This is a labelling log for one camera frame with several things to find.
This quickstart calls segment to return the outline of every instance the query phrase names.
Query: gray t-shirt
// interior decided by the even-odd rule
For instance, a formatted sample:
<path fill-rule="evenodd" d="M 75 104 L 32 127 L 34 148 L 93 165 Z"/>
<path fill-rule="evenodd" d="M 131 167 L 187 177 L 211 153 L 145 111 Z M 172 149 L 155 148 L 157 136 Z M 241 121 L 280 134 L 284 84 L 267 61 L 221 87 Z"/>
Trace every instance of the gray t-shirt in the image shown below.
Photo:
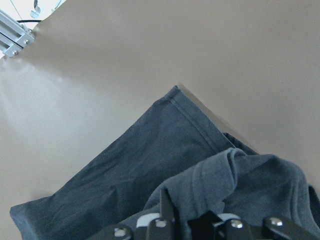
<path fill-rule="evenodd" d="M 285 215 L 320 236 L 301 170 L 221 133 L 176 86 L 55 194 L 10 215 L 23 240 L 84 240 L 121 221 L 134 227 L 157 211 L 161 188 L 180 211 L 185 239 L 186 220 L 206 210 L 253 225 Z"/>

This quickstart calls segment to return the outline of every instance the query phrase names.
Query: beige tabletop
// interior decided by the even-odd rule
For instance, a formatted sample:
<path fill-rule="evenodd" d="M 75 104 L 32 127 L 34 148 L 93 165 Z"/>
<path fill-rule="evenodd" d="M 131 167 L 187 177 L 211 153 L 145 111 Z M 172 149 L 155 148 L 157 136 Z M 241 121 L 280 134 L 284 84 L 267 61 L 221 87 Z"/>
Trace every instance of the beige tabletop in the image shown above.
<path fill-rule="evenodd" d="M 0 59 L 0 239 L 179 85 L 320 193 L 320 1 L 68 0 Z"/>

